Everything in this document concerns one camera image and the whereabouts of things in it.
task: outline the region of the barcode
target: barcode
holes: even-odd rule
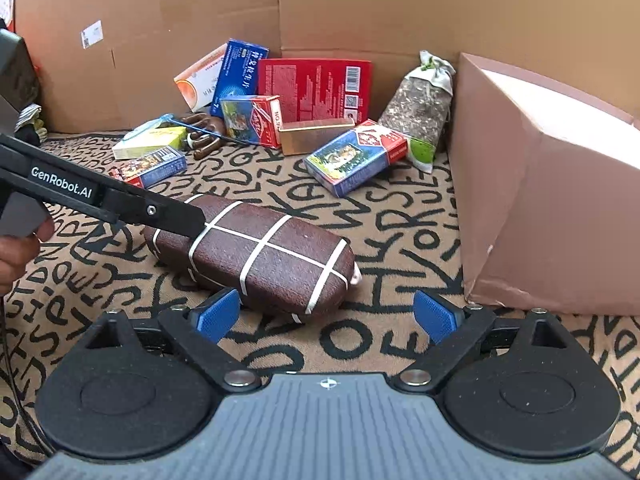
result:
[[[360,67],[348,66],[347,67],[347,79],[344,83],[344,89],[347,92],[359,92],[360,91]]]
[[[344,96],[344,107],[345,108],[357,108],[358,107],[358,96],[357,95],[345,95]]]

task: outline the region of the bag of dried herbs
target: bag of dried herbs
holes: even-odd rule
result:
[[[380,124],[407,136],[407,158],[421,171],[433,171],[433,157],[453,98],[454,68],[420,51],[421,65],[409,72],[380,117]]]

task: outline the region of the metal screw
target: metal screw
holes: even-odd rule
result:
[[[250,370],[233,370],[225,374],[225,383],[242,388],[255,383],[255,374]]]
[[[431,374],[427,370],[405,370],[400,374],[400,380],[407,386],[424,386],[431,382]]]

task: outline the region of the gray ribbed plate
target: gray ribbed plate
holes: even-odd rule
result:
[[[179,450],[148,462],[101,465],[59,453],[32,480],[622,480],[599,454],[539,465],[472,446],[426,396],[381,374],[276,375],[227,397]]]

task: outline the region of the human hand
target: human hand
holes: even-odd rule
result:
[[[29,237],[0,236],[0,296],[9,293],[14,282],[24,276],[27,264],[40,253],[40,242],[48,241],[54,231],[53,220],[48,218]]]

